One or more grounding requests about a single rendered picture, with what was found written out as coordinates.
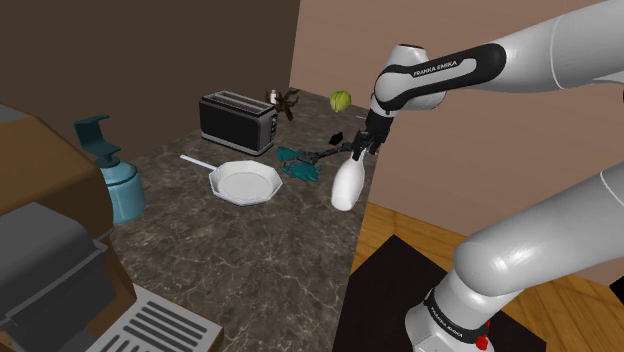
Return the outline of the white bottle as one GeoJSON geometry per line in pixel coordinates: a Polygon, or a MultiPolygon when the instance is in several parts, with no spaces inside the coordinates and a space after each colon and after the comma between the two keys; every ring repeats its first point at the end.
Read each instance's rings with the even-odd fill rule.
{"type": "Polygon", "coordinates": [[[364,151],[353,152],[338,169],[332,186],[331,204],[340,211],[350,211],[361,194],[365,181],[364,151]]]}

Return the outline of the dark brown branch figure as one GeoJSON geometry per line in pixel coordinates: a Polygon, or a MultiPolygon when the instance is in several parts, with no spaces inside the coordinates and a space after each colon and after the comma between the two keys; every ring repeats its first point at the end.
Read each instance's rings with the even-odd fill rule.
{"type": "MultiPolygon", "coordinates": [[[[294,107],[298,101],[299,101],[299,97],[296,97],[296,99],[294,101],[290,101],[290,97],[294,94],[298,94],[299,93],[299,89],[293,89],[293,90],[289,90],[287,93],[282,94],[281,92],[277,92],[277,97],[276,97],[276,104],[273,104],[275,106],[275,110],[278,113],[283,112],[286,117],[288,118],[289,121],[292,121],[294,116],[293,113],[291,111],[291,108],[294,107]]],[[[265,92],[265,101],[267,103],[270,103],[270,93],[271,91],[266,91],[265,92]]]]}

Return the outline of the green round fruit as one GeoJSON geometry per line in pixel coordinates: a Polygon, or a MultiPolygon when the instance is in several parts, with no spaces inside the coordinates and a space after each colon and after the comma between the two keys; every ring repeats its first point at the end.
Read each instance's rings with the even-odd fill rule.
{"type": "Polygon", "coordinates": [[[329,102],[331,110],[340,113],[350,107],[352,97],[347,91],[336,91],[330,96],[329,102]]]}

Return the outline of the brown and grey coffee machine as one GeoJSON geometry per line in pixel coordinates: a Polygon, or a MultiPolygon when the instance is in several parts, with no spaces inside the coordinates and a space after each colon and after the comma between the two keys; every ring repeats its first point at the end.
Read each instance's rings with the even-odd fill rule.
{"type": "Polygon", "coordinates": [[[218,352],[220,325],[129,278],[95,160],[0,104],[0,352],[218,352]]]}

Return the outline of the dark robot stand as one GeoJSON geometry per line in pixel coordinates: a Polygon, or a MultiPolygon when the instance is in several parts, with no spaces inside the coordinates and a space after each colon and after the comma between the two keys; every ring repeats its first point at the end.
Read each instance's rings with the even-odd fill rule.
{"type": "Polygon", "coordinates": [[[351,274],[332,352],[452,352],[439,338],[411,345],[405,314],[445,271],[391,236],[351,274]]]}

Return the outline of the black and silver toaster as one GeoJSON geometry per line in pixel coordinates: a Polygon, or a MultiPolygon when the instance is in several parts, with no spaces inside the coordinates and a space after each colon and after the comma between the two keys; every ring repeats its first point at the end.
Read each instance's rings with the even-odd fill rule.
{"type": "Polygon", "coordinates": [[[199,101],[201,136],[252,156],[275,142],[277,111],[271,103],[221,90],[199,101]]]}

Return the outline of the teal soap dispenser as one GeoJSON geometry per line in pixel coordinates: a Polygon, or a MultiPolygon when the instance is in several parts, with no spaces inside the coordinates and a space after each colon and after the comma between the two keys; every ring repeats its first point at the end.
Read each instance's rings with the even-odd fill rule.
{"type": "Polygon", "coordinates": [[[113,223],[134,221],[144,211],[146,199],[138,169],[123,162],[116,153],[121,148],[104,139],[100,121],[109,115],[97,115],[77,120],[74,130],[82,149],[96,156],[95,164],[105,180],[113,209],[113,223]]]}

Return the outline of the teal kitchen tool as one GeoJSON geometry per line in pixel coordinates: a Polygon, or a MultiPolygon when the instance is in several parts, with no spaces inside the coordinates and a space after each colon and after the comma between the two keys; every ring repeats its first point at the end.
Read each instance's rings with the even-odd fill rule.
{"type": "Polygon", "coordinates": [[[350,143],[343,143],[340,146],[319,152],[301,149],[295,151],[286,147],[278,147],[276,157],[282,163],[280,169],[291,178],[318,182],[318,172],[322,170],[322,167],[317,165],[320,159],[351,150],[352,145],[350,143]]]}

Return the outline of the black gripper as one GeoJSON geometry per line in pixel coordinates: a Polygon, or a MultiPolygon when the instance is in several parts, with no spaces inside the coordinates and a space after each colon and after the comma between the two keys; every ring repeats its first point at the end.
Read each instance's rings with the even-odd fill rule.
{"type": "Polygon", "coordinates": [[[375,155],[380,145],[385,142],[392,122],[392,116],[378,114],[374,110],[370,110],[365,120],[365,132],[358,131],[353,142],[351,143],[351,158],[354,161],[358,161],[366,146],[368,147],[368,153],[375,155]]]}

